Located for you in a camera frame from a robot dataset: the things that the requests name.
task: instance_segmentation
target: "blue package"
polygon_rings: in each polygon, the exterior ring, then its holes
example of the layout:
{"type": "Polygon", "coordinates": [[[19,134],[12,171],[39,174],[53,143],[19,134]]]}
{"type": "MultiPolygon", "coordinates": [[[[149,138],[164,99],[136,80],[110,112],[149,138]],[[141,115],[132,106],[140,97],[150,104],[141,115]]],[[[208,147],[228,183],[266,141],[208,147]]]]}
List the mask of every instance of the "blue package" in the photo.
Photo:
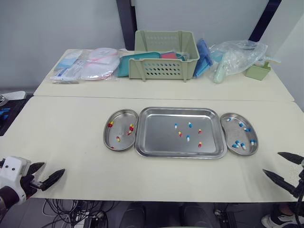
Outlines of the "blue package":
{"type": "Polygon", "coordinates": [[[194,77],[201,76],[210,66],[212,66],[212,60],[210,57],[209,49],[203,39],[200,39],[196,44],[199,51],[199,60],[194,70],[194,77]]]}
{"type": "Polygon", "coordinates": [[[64,56],[62,60],[57,64],[55,70],[70,68],[72,64],[79,58],[81,55],[82,50],[74,50],[64,56]]]}

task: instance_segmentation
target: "person's foot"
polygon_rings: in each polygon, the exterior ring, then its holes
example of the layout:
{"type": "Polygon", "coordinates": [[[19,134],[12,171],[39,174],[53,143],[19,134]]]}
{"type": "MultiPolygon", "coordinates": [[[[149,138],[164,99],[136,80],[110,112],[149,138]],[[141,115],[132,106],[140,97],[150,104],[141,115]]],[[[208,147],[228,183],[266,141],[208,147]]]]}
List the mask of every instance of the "person's foot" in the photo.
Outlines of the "person's foot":
{"type": "MultiPolygon", "coordinates": [[[[304,217],[299,216],[299,221],[304,224],[304,217]]],[[[277,207],[270,215],[262,217],[261,222],[266,228],[282,228],[287,225],[297,224],[295,215],[285,215],[277,207]]]]}

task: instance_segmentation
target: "white table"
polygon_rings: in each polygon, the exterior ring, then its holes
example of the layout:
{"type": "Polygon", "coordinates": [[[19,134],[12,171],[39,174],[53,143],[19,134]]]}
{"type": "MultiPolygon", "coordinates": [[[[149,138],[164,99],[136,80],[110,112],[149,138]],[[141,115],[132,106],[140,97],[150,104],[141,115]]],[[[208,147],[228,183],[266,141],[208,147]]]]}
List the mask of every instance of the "white table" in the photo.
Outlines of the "white table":
{"type": "Polygon", "coordinates": [[[124,77],[118,80],[82,81],[77,85],[58,85],[51,83],[49,78],[52,73],[53,69],[35,91],[35,96],[294,101],[274,71],[270,71],[263,81],[236,74],[228,76],[219,85],[206,76],[188,80],[186,83],[182,80],[147,80],[143,82],[139,79],[124,77]]]}
{"type": "Polygon", "coordinates": [[[29,100],[0,137],[1,156],[47,163],[40,179],[65,168],[61,180],[35,197],[90,200],[274,202],[295,200],[262,169],[298,183],[301,167],[277,152],[303,155],[303,112],[293,102],[42,97],[29,100]],[[103,130],[115,111],[148,106],[207,107],[246,117],[259,138],[250,157],[219,160],[146,158],[134,148],[113,152],[103,130]]]}

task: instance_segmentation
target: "stainless steel tray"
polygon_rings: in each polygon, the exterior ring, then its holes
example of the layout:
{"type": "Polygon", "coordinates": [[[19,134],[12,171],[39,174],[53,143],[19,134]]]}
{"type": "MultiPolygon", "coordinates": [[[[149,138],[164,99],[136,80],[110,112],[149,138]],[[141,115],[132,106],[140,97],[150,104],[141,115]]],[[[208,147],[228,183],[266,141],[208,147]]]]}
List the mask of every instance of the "stainless steel tray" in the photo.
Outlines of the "stainless steel tray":
{"type": "Polygon", "coordinates": [[[219,117],[207,108],[143,109],[139,116],[135,148],[139,154],[148,157],[218,159],[227,152],[219,117]]]}
{"type": "Polygon", "coordinates": [[[257,152],[257,134],[247,119],[236,113],[225,113],[221,116],[220,122],[225,132],[227,147],[230,151],[244,156],[250,156],[257,152]],[[239,141],[240,144],[244,143],[246,149],[243,149],[242,146],[238,148],[232,147],[232,145],[236,145],[236,141],[239,141]]]}
{"type": "Polygon", "coordinates": [[[130,109],[123,109],[110,116],[104,126],[104,143],[112,151],[125,151],[134,145],[138,115],[130,109]]]}

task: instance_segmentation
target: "rectangular metal tray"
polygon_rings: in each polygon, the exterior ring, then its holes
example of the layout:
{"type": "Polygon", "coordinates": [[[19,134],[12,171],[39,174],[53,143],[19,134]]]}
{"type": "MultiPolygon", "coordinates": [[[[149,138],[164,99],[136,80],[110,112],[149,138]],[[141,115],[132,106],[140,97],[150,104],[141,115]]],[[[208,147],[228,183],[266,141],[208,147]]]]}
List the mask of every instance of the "rectangular metal tray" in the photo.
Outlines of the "rectangular metal tray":
{"type": "Polygon", "coordinates": [[[227,152],[219,117],[207,108],[143,109],[137,125],[135,148],[147,157],[218,159],[227,152]]]}

